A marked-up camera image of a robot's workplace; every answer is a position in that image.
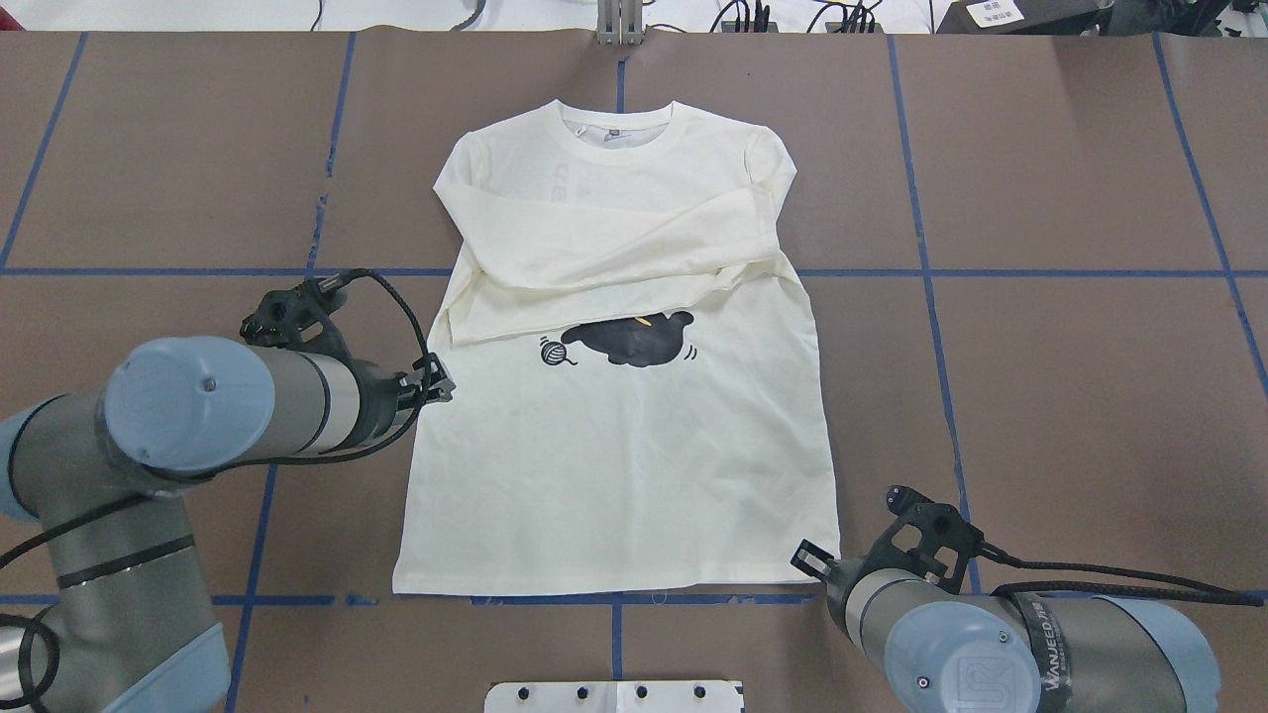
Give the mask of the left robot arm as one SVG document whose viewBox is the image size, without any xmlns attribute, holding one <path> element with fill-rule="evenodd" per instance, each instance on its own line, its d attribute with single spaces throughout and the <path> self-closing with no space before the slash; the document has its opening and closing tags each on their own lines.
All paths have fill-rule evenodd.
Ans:
<svg viewBox="0 0 1268 713">
<path fill-rule="evenodd" d="M 238 466 L 325 464 L 380 450 L 453 381 L 250 348 L 141 344 L 94 391 L 3 421 L 3 514 L 41 532 L 58 600 L 3 617 L 5 712 L 210 712 L 232 664 L 184 496 Z"/>
</svg>

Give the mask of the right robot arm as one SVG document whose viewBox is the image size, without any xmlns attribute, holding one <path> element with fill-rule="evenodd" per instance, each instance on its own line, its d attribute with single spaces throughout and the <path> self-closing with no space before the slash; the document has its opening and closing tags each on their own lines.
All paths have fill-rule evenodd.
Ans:
<svg viewBox="0 0 1268 713">
<path fill-rule="evenodd" d="M 1215 712 L 1213 647 L 1140 598 L 948 594 L 905 568 L 839 562 L 804 540 L 833 622 L 910 712 Z"/>
</svg>

